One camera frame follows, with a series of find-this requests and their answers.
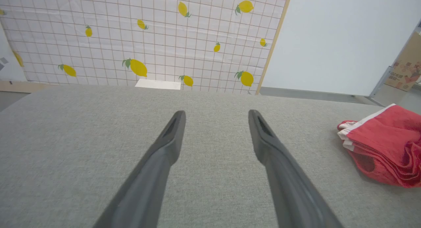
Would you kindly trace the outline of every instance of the floor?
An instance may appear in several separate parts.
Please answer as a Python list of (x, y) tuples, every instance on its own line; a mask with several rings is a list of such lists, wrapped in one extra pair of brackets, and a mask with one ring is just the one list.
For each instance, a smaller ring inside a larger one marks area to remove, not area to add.
[(0, 111), (6, 109), (6, 107), (12, 105), (17, 100), (28, 95), (29, 93), (23, 92), (2, 92), (0, 91)]
[[(404, 107), (407, 110), (413, 111), (417, 114), (421, 114), (421, 85), (418, 87), (413, 87), (409, 92), (405, 92), (403, 90), (384, 85), (374, 96), (374, 101), (370, 101), (369, 99), (361, 96), (348, 96), (323, 92), (280, 90), (268, 87), (262, 87), (260, 90), (260, 94), (286, 98), (305, 98), (326, 101), (352, 102), (367, 105), (387, 106), (392, 103), (395, 103)], [(28, 95), (28, 93), (0, 91), (0, 111), (5, 109), (9, 105), (15, 103), (17, 100), (21, 99), (26, 95)]]

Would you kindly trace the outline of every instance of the white panel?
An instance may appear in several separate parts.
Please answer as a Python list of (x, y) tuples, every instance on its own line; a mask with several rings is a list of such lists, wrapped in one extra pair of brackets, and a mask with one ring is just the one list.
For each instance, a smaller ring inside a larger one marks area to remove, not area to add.
[(421, 18), (421, 0), (291, 0), (263, 87), (370, 95)]
[(159, 89), (181, 89), (180, 82), (160, 81), (160, 80), (145, 80), (139, 79), (135, 87), (159, 88)]

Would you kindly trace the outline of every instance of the green leaf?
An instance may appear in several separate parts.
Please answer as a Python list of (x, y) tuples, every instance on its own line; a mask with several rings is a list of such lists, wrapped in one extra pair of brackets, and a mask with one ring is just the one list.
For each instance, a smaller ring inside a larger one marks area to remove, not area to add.
[(129, 68), (129, 67), (130, 67), (130, 61), (131, 61), (131, 59), (130, 59), (130, 58), (126, 60), (126, 67), (127, 67), (127, 68)]

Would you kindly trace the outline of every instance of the cardboard box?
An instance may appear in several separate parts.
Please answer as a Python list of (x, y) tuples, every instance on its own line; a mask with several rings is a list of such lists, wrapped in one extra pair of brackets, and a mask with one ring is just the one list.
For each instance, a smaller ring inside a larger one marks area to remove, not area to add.
[(421, 75), (421, 35), (414, 32), (393, 65), (386, 84), (409, 91)]

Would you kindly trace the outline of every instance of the wooden frame edge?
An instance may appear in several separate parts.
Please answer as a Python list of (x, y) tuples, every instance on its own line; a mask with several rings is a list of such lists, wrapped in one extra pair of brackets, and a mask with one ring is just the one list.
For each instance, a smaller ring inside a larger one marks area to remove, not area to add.
[(0, 91), (3, 92), (33, 93), (51, 86), (54, 85), (19, 81), (0, 81)]
[(276, 41), (278, 40), (278, 36), (279, 36), (280, 31), (281, 31), (282, 23), (284, 22), (284, 18), (285, 18), (285, 15), (287, 13), (287, 10), (288, 10), (289, 2), (290, 2), (290, 0), (285, 1), (284, 9), (283, 9), (282, 14), (281, 14), (281, 19), (279, 20), (278, 28), (276, 29), (275, 38), (273, 39), (272, 47), (270, 48), (270, 51), (269, 51), (269, 56), (267, 57), (267, 61), (266, 61), (266, 64), (264, 65), (264, 69), (263, 69), (263, 73), (262, 73), (262, 76), (261, 76), (260, 81), (259, 81), (259, 85), (257, 86), (256, 95), (259, 94), (260, 88), (262, 87), (263, 79), (264, 79), (264, 76), (266, 74), (266, 70), (267, 70), (267, 67), (269, 65), (270, 59), (272, 57), (272, 53), (273, 53), (273, 50), (275, 48)]

